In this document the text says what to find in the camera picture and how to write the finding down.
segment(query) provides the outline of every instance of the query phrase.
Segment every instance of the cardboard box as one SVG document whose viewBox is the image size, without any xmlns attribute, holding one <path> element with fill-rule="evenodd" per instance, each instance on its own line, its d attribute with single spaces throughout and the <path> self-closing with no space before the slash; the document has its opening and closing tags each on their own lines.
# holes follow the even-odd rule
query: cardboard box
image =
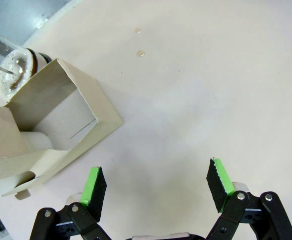
<svg viewBox="0 0 292 240">
<path fill-rule="evenodd" d="M 0 196 L 45 182 L 122 124 L 97 80 L 52 61 L 0 107 Z"/>
</svg>

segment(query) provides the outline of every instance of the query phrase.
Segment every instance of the blue gray surface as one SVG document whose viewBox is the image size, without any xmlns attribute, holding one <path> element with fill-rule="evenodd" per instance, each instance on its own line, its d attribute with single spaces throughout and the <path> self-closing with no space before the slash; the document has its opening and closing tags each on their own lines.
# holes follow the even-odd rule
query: blue gray surface
<svg viewBox="0 0 292 240">
<path fill-rule="evenodd" d="M 0 34 L 22 45 L 71 0 L 0 0 Z"/>
</svg>

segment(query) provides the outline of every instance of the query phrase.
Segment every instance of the liquid spot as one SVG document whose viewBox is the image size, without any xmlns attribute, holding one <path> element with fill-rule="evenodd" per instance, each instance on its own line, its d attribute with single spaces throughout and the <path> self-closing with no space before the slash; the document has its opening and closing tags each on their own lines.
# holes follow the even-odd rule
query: liquid spot
<svg viewBox="0 0 292 240">
<path fill-rule="evenodd" d="M 142 56 L 144 56 L 145 55 L 145 52 L 143 51 L 143 50 L 138 50 L 137 51 L 137 56 L 138 57 L 142 57 Z"/>
</svg>

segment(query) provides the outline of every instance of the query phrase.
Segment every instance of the white table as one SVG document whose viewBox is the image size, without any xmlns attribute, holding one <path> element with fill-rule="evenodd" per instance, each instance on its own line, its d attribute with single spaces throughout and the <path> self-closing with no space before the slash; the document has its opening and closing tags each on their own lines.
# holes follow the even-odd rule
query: white table
<svg viewBox="0 0 292 240">
<path fill-rule="evenodd" d="M 15 240 L 100 165 L 113 239 L 206 236 L 210 157 L 253 194 L 277 192 L 292 223 L 292 0 L 86 0 L 37 36 L 29 47 L 97 78 L 125 124 L 31 197 L 0 199 Z M 255 237 L 240 225 L 234 239 Z"/>
</svg>

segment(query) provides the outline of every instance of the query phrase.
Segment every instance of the transparent container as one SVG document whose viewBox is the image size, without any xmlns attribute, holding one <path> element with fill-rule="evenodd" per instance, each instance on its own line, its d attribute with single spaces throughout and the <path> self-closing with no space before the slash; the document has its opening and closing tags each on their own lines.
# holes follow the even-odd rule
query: transparent container
<svg viewBox="0 0 292 240">
<path fill-rule="evenodd" d="M 45 54 L 19 46 L 0 35 L 0 106 L 51 61 Z"/>
</svg>

